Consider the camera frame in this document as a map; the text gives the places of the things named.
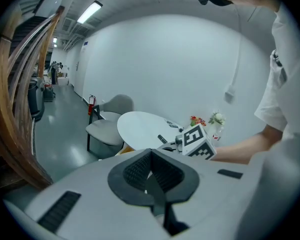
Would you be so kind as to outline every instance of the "chair leg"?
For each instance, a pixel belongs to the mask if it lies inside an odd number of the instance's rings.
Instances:
[[[86,150],[90,151],[90,134],[88,134],[88,139],[87,139],[87,142],[86,142]]]

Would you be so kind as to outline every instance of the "white flower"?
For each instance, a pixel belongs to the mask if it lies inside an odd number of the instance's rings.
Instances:
[[[215,117],[215,119],[217,119],[219,121],[223,120],[223,116],[220,113],[216,113],[214,117]]]

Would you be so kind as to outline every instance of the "stair railing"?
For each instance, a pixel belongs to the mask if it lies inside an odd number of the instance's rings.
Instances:
[[[22,16],[19,6],[0,33],[0,155],[17,174],[38,189],[44,189],[53,181],[32,154],[33,121],[28,88],[38,59],[37,75],[43,78],[48,46],[63,11],[64,7],[60,6],[54,15],[29,33],[10,56],[11,42]],[[8,76],[18,56],[38,32],[39,35],[22,56],[9,85]]]

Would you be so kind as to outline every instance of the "shirt sleeve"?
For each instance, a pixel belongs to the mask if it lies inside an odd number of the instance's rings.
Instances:
[[[274,55],[275,51],[273,51],[270,56],[270,74],[268,82],[262,100],[254,115],[264,121],[267,125],[283,132],[287,126],[287,120],[281,111],[276,98],[277,90],[283,85],[281,80],[283,68],[277,65]]]

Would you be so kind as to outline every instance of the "chair seat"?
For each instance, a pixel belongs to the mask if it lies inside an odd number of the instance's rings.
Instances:
[[[124,140],[120,137],[117,122],[110,120],[97,120],[85,128],[86,132],[95,139],[111,146],[122,145]]]

